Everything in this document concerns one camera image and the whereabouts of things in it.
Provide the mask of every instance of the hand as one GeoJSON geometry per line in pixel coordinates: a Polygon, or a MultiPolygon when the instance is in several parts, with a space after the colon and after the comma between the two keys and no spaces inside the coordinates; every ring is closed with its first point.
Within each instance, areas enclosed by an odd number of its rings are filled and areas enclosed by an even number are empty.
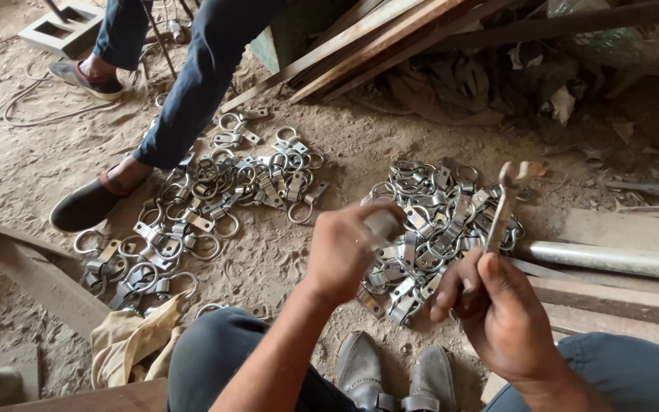
{"type": "Polygon", "coordinates": [[[373,244],[365,218],[383,210],[391,212],[399,222],[405,219],[403,210],[392,201],[353,205],[319,215],[314,226],[307,277],[303,281],[316,297],[334,306],[355,297],[363,273],[373,262],[373,244]]]}
{"type": "Polygon", "coordinates": [[[505,258],[473,249],[453,262],[428,303],[437,322],[453,307],[482,362],[513,385],[566,375],[543,306],[526,275],[505,258]],[[465,295],[475,298],[459,298],[465,295]]]}

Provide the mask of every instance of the black shoe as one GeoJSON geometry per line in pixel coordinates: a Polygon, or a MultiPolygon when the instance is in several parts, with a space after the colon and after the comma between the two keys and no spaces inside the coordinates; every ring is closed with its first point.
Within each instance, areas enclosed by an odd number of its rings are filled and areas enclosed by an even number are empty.
{"type": "Polygon", "coordinates": [[[393,412],[393,397],[383,391],[378,347],[365,332],[352,332],[337,354],[337,388],[370,411],[393,412]]]}
{"type": "Polygon", "coordinates": [[[82,87],[91,92],[95,97],[104,100],[115,100],[123,96],[124,88],[116,76],[85,76],[76,63],[61,63],[53,61],[50,63],[50,73],[55,77],[65,80],[73,86],[82,87]]]}
{"type": "Polygon", "coordinates": [[[107,174],[101,174],[89,185],[62,198],[50,212],[50,224],[61,232],[73,233],[90,229],[102,222],[116,203],[133,192],[123,190],[107,174]]]}
{"type": "Polygon", "coordinates": [[[452,364],[449,354],[441,346],[427,346],[416,359],[411,372],[411,388],[403,398],[404,412],[424,410],[427,412],[456,412],[452,364]]]}

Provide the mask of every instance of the dust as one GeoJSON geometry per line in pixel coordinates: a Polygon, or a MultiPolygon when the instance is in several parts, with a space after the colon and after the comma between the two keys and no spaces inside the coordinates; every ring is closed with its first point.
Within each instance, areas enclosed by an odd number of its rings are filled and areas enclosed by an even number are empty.
{"type": "MultiPolygon", "coordinates": [[[[44,12],[41,6],[0,0],[0,40],[13,36],[44,12]]],[[[168,49],[176,67],[180,67],[186,47],[170,45],[168,49]]],[[[0,106],[32,83],[25,74],[25,66],[31,59],[34,58],[30,72],[35,77],[42,76],[48,61],[55,60],[49,55],[38,56],[39,53],[20,40],[0,44],[0,106]]],[[[0,119],[0,224],[72,249],[74,235],[64,235],[50,227],[50,210],[60,198],[95,179],[140,142],[159,113],[154,98],[165,90],[169,80],[169,70],[158,48],[147,54],[146,66],[151,77],[149,84],[142,78],[133,79],[128,72],[119,74],[124,84],[133,82],[133,87],[123,102],[111,108],[37,127],[13,127],[0,119]]],[[[268,76],[246,52],[233,83],[241,92],[268,76]]],[[[266,119],[253,121],[250,128],[270,143],[279,127],[294,126],[306,144],[326,155],[329,165],[320,171],[318,178],[331,186],[321,199],[322,210],[342,208],[360,200],[373,183],[387,176],[388,166],[396,157],[438,164],[442,156],[450,156],[478,168],[483,185],[493,183],[508,160],[539,161],[548,165],[548,173],[534,181],[537,196],[529,203],[558,214],[568,208],[590,209],[592,201],[597,208],[614,210],[611,193],[586,182],[598,182],[603,177],[638,169],[631,160],[627,160],[628,164],[615,164],[608,171],[591,169],[583,162],[583,156],[575,152],[546,158],[544,142],[550,139],[510,124],[453,128],[420,117],[375,112],[345,98],[326,105],[312,102],[290,105],[286,102],[289,96],[286,89],[277,87],[249,102],[250,108],[267,107],[271,113],[266,119]]],[[[100,103],[80,89],[51,80],[15,105],[11,117],[16,122],[27,122],[100,103]]],[[[603,119],[591,117],[586,122],[572,123],[565,131],[570,135],[567,138],[585,138],[608,151],[622,149],[618,137],[603,119]]],[[[209,137],[212,134],[206,132],[202,138],[209,137]]],[[[253,153],[268,150],[266,145],[253,153]]],[[[629,159],[624,155],[618,158],[629,159]]],[[[648,160],[642,156],[634,158],[648,160]]],[[[98,228],[116,238],[131,234],[141,204],[159,183],[157,174],[98,228]]],[[[235,238],[225,242],[219,258],[211,262],[189,259],[183,264],[202,284],[182,319],[186,325],[202,304],[265,304],[260,294],[268,282],[277,282],[288,294],[304,276],[310,227],[293,225],[283,213],[269,208],[237,208],[236,215],[243,227],[235,238]]],[[[528,223],[531,238],[547,238],[559,229],[559,223],[551,216],[528,213],[523,224],[528,223]]],[[[281,304],[279,307],[266,304],[272,317],[279,313],[281,304]]],[[[460,408],[481,408],[479,398],[485,368],[464,350],[469,342],[451,321],[441,325],[419,322],[413,328],[402,328],[389,319],[378,321],[355,302],[344,304],[325,326],[312,355],[312,364],[325,378],[334,379],[334,354],[341,339],[356,330],[366,330],[378,342],[387,389],[397,398],[408,393],[408,376],[415,354],[427,344],[440,344],[453,352],[457,360],[455,385],[460,408]]],[[[48,314],[9,279],[0,276],[0,352],[26,342],[40,345],[43,398],[89,390],[88,342],[48,314]]]]}

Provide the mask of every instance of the gray shoe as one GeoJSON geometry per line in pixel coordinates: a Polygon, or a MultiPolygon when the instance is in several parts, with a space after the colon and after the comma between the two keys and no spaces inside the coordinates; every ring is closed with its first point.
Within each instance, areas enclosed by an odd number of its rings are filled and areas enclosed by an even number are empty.
{"type": "Polygon", "coordinates": [[[405,412],[456,412],[452,365],[449,354],[441,346],[433,344],[424,348],[416,359],[411,372],[411,388],[408,397],[400,405],[405,412]]]}
{"type": "Polygon", "coordinates": [[[378,347],[365,332],[350,333],[337,354],[337,388],[357,407],[393,412],[393,397],[383,392],[378,347]]]}

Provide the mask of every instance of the jeans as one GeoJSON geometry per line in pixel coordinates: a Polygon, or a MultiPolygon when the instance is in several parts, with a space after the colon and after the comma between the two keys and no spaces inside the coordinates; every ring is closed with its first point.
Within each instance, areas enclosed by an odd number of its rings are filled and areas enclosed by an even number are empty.
{"type": "MultiPolygon", "coordinates": [[[[149,21],[140,0],[108,0],[93,53],[136,70],[149,21]]],[[[233,79],[246,44],[286,0],[203,0],[192,26],[187,60],[164,102],[156,126],[132,153],[137,161],[172,169],[210,123],[233,79]]],[[[153,0],[145,0],[151,8],[153,0]]]]}
{"type": "MultiPolygon", "coordinates": [[[[206,412],[251,352],[268,325],[238,308],[199,317],[177,341],[169,366],[170,412],[206,412]]],[[[571,368],[615,410],[659,411],[659,346],[608,333],[586,333],[559,342],[571,368]]],[[[356,411],[351,399],[309,367],[299,392],[299,411],[356,411]]],[[[485,408],[488,412],[529,410],[507,385],[485,408]]]]}

